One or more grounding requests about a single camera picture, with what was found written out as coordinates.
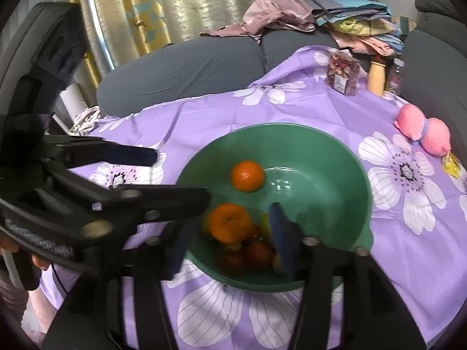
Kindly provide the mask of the left forearm grey sleeve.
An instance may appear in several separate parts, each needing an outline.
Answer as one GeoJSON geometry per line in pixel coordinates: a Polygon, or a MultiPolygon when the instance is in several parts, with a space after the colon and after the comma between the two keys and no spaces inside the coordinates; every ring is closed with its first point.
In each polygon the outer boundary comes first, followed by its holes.
{"type": "Polygon", "coordinates": [[[29,292],[13,286],[7,271],[1,270],[1,297],[6,303],[13,319],[22,326],[28,303],[32,305],[32,316],[37,319],[39,329],[26,329],[25,332],[39,347],[42,345],[57,310],[40,288],[29,292]]]}

